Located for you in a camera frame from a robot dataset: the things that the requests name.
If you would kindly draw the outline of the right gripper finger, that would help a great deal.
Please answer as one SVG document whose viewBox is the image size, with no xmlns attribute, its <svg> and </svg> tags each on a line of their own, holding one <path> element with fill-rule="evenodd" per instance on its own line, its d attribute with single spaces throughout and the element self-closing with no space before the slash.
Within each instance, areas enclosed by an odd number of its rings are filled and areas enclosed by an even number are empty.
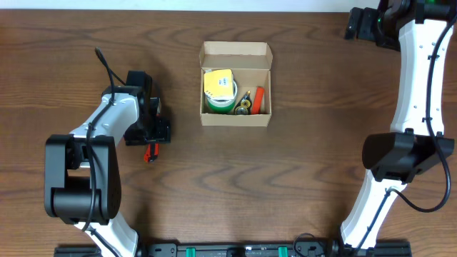
<svg viewBox="0 0 457 257">
<path fill-rule="evenodd" d="M 360 10 L 358 21 L 358 39 L 366 41 L 375 41 L 376 37 L 373 32 L 374 24 L 378 20 L 378 10 L 364 8 Z"/>
<path fill-rule="evenodd" d="M 358 8 L 358 7 L 353 7 L 350 10 L 348 23 L 347 23 L 345 35 L 344 35 L 345 40 L 351 40 L 351 39 L 356 38 L 356 36 L 358 34 L 358 30 L 359 30 L 359 24 L 360 24 L 362 13 L 363 13 L 363 9 Z"/>
</svg>

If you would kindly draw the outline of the green tape roll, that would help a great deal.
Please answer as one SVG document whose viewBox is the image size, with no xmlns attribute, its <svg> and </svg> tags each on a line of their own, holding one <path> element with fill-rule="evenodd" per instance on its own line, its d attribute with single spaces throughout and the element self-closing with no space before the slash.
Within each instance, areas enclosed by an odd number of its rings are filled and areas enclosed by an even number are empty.
<svg viewBox="0 0 457 257">
<path fill-rule="evenodd" d="M 217 114 L 227 114 L 235 106 L 235 100 L 238 95 L 238 86 L 237 83 L 233 82 L 233 96 L 229 100 L 214 100 L 206 97 L 209 108 Z"/>
</svg>

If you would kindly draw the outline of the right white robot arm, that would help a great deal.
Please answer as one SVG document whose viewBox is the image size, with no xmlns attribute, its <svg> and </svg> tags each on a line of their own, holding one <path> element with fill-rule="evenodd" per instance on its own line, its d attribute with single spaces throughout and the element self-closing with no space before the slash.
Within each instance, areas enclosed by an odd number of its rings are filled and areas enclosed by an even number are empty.
<svg viewBox="0 0 457 257">
<path fill-rule="evenodd" d="M 405 248 L 377 241 L 397 198 L 413 179 L 435 165 L 449 172 L 454 140 L 444 135 L 441 110 L 446 52 L 456 23 L 455 1 L 381 1 L 376 8 L 350 10 L 346 39 L 372 41 L 398 51 L 401 75 L 396 111 L 387 133 L 363 144 L 366 170 L 361 190 L 331 246 L 337 256 L 399 256 Z"/>
</svg>

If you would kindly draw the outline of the red utility knife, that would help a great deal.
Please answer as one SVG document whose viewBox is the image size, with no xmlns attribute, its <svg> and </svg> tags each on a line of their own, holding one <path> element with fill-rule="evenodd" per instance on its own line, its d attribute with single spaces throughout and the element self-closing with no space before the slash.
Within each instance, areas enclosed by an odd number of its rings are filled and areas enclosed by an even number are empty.
<svg viewBox="0 0 457 257">
<path fill-rule="evenodd" d="M 156 133 L 156 118 L 160 116 L 159 112 L 156 112 L 153 115 L 153 118 L 151 120 L 151 128 L 150 128 L 150 135 L 149 138 L 152 140 L 152 142 L 149 142 L 148 148 L 146 150 L 146 153 L 144 154 L 144 160 L 147 163 L 152 163 L 154 162 L 158 156 L 159 156 L 159 145 L 155 142 L 155 133 Z"/>
</svg>

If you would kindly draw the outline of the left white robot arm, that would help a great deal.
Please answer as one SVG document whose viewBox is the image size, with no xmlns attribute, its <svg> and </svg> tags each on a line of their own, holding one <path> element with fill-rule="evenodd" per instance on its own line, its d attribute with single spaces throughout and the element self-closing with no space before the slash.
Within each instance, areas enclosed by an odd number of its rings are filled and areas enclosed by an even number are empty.
<svg viewBox="0 0 457 257">
<path fill-rule="evenodd" d="M 109 86 L 92 115 L 68 134 L 53 134 L 45 145 L 44 208 L 87 234 L 94 246 L 61 246 L 55 256 L 147 256 L 148 248 L 120 213 L 121 177 L 116 147 L 145 146 L 155 161 L 159 145 L 170 143 L 171 123 L 160 114 L 153 79 L 130 71 L 120 86 Z"/>
</svg>

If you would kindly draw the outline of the cardboard box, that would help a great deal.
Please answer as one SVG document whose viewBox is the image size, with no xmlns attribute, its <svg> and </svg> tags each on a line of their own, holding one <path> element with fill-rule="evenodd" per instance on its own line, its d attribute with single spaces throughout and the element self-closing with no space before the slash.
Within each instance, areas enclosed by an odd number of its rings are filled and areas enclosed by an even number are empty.
<svg viewBox="0 0 457 257">
<path fill-rule="evenodd" d="M 265 42 L 205 41 L 199 54 L 201 75 L 209 71 L 230 69 L 237 85 L 237 104 L 250 91 L 256 101 L 258 88 L 263 89 L 257 114 L 236 115 L 233 110 L 220 114 L 212 110 L 204 93 L 204 80 L 200 83 L 201 124 L 203 126 L 260 126 L 266 127 L 271 119 L 271 65 L 273 54 Z"/>
</svg>

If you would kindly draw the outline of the yellow sticky note pad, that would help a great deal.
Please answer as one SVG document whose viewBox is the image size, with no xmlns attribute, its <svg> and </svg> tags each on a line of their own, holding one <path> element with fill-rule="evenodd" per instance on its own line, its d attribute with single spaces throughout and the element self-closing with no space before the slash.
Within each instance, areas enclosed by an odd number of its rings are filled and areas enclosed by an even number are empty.
<svg viewBox="0 0 457 257">
<path fill-rule="evenodd" d="M 204 93 L 213 100 L 226 101 L 234 96 L 233 72 L 219 69 L 204 74 Z"/>
</svg>

